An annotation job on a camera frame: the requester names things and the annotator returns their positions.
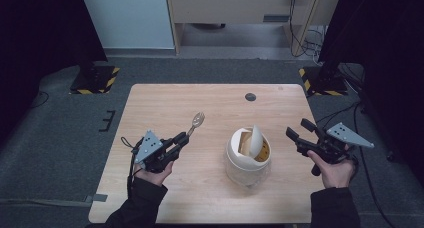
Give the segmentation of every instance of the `light wood tabletop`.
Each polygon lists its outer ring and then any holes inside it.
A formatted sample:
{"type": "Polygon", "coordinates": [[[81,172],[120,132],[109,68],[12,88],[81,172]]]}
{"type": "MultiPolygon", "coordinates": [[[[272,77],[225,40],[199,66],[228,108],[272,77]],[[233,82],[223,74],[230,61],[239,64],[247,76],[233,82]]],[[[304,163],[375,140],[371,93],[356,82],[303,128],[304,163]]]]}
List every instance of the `light wood tabletop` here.
{"type": "Polygon", "coordinates": [[[157,223],[234,224],[309,223],[310,194],[323,189],[321,177],[311,174],[313,163],[296,151],[287,127],[316,142],[300,126],[314,122],[303,88],[294,84],[137,84],[131,89],[113,141],[89,220],[105,222],[127,198],[126,179],[131,149],[148,129],[159,138],[188,131],[203,111],[206,118],[195,129],[164,185],[169,191],[159,207],[157,223]],[[245,98],[247,93],[255,101],[245,98]],[[226,172],[224,151],[235,131],[260,127],[271,146],[271,170],[257,187],[246,189],[226,172]]]}

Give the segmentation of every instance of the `gray carpet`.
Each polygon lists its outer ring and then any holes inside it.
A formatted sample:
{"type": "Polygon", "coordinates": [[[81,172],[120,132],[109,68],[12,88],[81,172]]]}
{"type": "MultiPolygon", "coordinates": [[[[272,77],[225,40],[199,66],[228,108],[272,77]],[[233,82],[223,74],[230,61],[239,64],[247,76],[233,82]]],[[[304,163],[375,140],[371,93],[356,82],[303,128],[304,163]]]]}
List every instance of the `gray carpet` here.
{"type": "MultiPolygon", "coordinates": [[[[111,58],[109,64],[121,70],[108,94],[69,94],[77,67],[45,77],[40,85],[45,93],[33,104],[39,106],[28,111],[0,151],[0,199],[59,200],[66,204],[76,201],[77,206],[0,205],[0,227],[84,227],[89,224],[89,203],[83,207],[83,201],[96,192],[133,84],[302,84],[298,70],[314,65],[312,61],[172,58],[111,58]],[[43,103],[46,94],[48,100],[43,103]],[[112,110],[116,114],[110,130],[99,132],[106,127],[103,119],[110,117],[107,111],[112,110]]],[[[347,96],[312,96],[308,101],[315,120],[319,120],[351,106],[359,98],[349,90],[347,96]]],[[[395,227],[424,227],[422,187],[406,164],[386,160],[388,151],[371,119],[359,110],[356,118],[359,133],[376,145],[375,149],[364,150],[364,155],[382,210],[395,227]]],[[[353,109],[340,113],[328,126],[338,122],[353,129],[353,109]]],[[[373,202],[364,171],[361,163],[351,184],[362,226],[389,227],[373,202]]],[[[298,224],[298,227],[309,226],[298,224]]]]}

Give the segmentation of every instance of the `metal spoon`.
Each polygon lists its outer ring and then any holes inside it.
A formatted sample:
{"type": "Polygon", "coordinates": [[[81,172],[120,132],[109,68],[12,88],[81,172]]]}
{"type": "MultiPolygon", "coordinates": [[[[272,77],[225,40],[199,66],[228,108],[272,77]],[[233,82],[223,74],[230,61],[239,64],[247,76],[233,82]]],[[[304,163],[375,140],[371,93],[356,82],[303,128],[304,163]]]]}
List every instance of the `metal spoon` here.
{"type": "Polygon", "coordinates": [[[187,135],[191,136],[194,129],[199,127],[203,123],[203,120],[205,120],[205,114],[203,114],[203,112],[197,113],[194,116],[193,121],[191,122],[192,126],[191,126],[190,130],[187,132],[187,135]]]}

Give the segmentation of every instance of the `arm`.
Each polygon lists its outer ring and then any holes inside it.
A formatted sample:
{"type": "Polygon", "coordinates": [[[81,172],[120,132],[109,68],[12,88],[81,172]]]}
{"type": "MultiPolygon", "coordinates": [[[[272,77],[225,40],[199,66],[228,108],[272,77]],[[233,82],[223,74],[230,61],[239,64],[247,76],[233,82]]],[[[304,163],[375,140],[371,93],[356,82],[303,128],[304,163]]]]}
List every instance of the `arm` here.
{"type": "Polygon", "coordinates": [[[311,194],[311,228],[359,228],[358,211],[348,188],[355,169],[352,161],[327,164],[313,151],[308,151],[308,156],[320,168],[326,188],[311,194]]]}
{"type": "Polygon", "coordinates": [[[170,162],[162,173],[154,174],[140,170],[135,165],[135,178],[132,183],[132,197],[121,208],[112,213],[105,223],[108,228],[154,227],[159,205],[168,189],[162,185],[172,172],[170,162]]]}

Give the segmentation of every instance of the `black sleeve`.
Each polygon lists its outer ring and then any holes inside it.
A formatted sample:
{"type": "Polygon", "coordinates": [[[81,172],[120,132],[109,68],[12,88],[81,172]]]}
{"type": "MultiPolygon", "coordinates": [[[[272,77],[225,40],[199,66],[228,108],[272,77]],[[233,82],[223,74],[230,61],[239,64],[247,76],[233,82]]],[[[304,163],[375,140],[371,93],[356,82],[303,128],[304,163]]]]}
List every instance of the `black sleeve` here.
{"type": "Polygon", "coordinates": [[[132,197],[112,213],[104,227],[107,228],[151,228],[156,223],[159,205],[168,189],[148,181],[134,178],[132,197]]]}
{"type": "Polygon", "coordinates": [[[312,193],[311,210],[311,228],[360,227],[349,188],[328,188],[312,193]]]}

